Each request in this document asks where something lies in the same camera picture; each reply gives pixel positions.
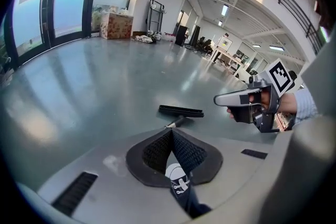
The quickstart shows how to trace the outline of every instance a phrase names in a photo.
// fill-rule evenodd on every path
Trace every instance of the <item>desk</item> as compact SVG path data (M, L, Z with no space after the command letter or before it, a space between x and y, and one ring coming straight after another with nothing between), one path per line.
M230 58L230 60L236 62L238 65L240 65L241 67L244 67L245 65L243 63L241 63L240 59L234 58L232 57L230 54L228 54L225 50L219 48L219 47L215 47L214 51L211 55L210 61L211 62L215 62L218 58L217 53L220 52L221 54L225 55L226 57Z

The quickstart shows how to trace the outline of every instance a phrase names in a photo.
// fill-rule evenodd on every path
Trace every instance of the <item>white ceiling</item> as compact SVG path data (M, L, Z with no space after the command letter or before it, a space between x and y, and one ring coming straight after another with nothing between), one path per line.
M299 72L304 58L281 24L273 19L265 10L250 0L198 0L204 19L222 27L242 38L252 47L258 44L261 48L252 47L269 63L281 58L287 68ZM222 16L223 5L229 6L226 16ZM270 45L283 47L284 52L272 50Z

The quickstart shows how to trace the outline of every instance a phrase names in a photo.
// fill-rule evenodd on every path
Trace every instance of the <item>shirt sleeve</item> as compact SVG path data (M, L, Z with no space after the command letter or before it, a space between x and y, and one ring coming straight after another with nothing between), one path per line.
M308 89L299 90L294 93L294 96L297 104L295 124L312 118L318 114L313 97L311 96Z

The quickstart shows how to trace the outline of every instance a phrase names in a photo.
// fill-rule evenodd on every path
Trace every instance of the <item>gray concrete floor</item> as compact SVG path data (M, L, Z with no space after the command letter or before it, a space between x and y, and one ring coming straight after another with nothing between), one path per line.
M2 151L14 178L37 190L99 143L157 129L173 118L160 104L203 109L184 127L236 140L272 143L236 123L213 96L246 86L224 68L169 42L91 38L24 64L2 90Z

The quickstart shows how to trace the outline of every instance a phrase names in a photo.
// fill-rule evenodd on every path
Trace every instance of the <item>hand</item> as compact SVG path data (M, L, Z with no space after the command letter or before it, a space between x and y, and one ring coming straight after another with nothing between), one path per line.
M251 94L249 96L249 101L250 102L253 102L254 101L254 96ZM268 109L269 107L269 102L270 102L270 96L269 96L269 92L268 91L262 91L261 92L261 104L266 108ZM227 113L230 113L230 118L233 119L234 116L232 115L231 113L231 110L228 108L226 110Z

